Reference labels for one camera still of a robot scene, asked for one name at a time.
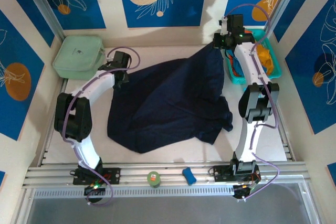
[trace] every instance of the dark blue cloth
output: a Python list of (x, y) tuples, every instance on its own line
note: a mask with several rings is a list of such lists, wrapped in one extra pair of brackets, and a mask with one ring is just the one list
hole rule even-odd
[(113, 93), (107, 132), (132, 151), (145, 153), (192, 137), (213, 144), (222, 128), (233, 128), (221, 96), (222, 55), (212, 45), (188, 59), (131, 73), (129, 79)]

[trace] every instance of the green tape roll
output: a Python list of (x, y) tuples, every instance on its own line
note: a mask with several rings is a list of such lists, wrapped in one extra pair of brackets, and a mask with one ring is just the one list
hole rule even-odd
[(148, 184), (151, 187), (153, 187), (153, 188), (159, 187), (159, 185), (161, 183), (160, 174), (158, 174), (157, 172), (148, 173), (147, 181), (148, 181)]

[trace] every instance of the white table surface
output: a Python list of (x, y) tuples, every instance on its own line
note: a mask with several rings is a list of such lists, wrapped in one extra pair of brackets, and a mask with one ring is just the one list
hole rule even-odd
[[(197, 52), (202, 46), (180, 47), (139, 47), (134, 48), (141, 56), (141, 64), (138, 69), (178, 59), (187, 58)], [(84, 81), (69, 80), (66, 91), (71, 93), (74, 89), (83, 85)], [(139, 154), (121, 146), (107, 136), (107, 118), (110, 111), (113, 89), (106, 91), (92, 106), (91, 114), (93, 128), (91, 132), (93, 145), (104, 163), (161, 163), (161, 162), (209, 162), (230, 161), (233, 151), (238, 145), (242, 129), (242, 119), (238, 113), (238, 101), (242, 96), (244, 86), (234, 85), (225, 73), (223, 95), (229, 109), (233, 113), (233, 126), (231, 132), (224, 129), (218, 135), (214, 145), (204, 143), (196, 138), (184, 140), (148, 153)], [(269, 118), (268, 123), (274, 124), (274, 117)], [(69, 144), (64, 143), (60, 134), (53, 132), (51, 141), (47, 146), (43, 164), (76, 163), (77, 159)], [(263, 128), (256, 154), (268, 161), (286, 161), (285, 151), (279, 132), (269, 128)]]

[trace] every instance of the white wall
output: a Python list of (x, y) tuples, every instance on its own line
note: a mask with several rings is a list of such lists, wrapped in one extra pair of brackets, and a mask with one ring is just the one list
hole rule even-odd
[(336, 188), (327, 165), (336, 162), (336, 124), (314, 135), (299, 94), (285, 63), (285, 57), (328, 0), (306, 0), (279, 43), (271, 43), (283, 74), (278, 83), (278, 102), (295, 157), (305, 161), (316, 192), (318, 207), (327, 223), (336, 220)]
[(52, 48), (49, 48), (16, 0), (1, 0), (0, 10), (45, 63), (19, 140), (12, 140), (0, 133), (0, 170), (7, 175), (0, 191), (0, 223), (6, 224), (12, 218), (27, 167), (45, 132), (50, 101), (54, 97), (55, 87), (60, 83), (51, 66), (59, 43), (54, 41)]
[(220, 27), (228, 0), (204, 0), (199, 27), (128, 28), (122, 0), (98, 0), (106, 29), (68, 30), (70, 34), (94, 34), (103, 38), (106, 47), (200, 45), (212, 41)]

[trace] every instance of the blue sponge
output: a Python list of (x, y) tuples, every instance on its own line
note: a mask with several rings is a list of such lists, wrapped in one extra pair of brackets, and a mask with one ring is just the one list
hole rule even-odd
[(196, 178), (194, 176), (194, 174), (191, 172), (190, 168), (186, 168), (182, 170), (182, 174), (185, 177), (185, 179), (187, 180), (188, 185), (192, 185), (194, 183), (196, 183)]

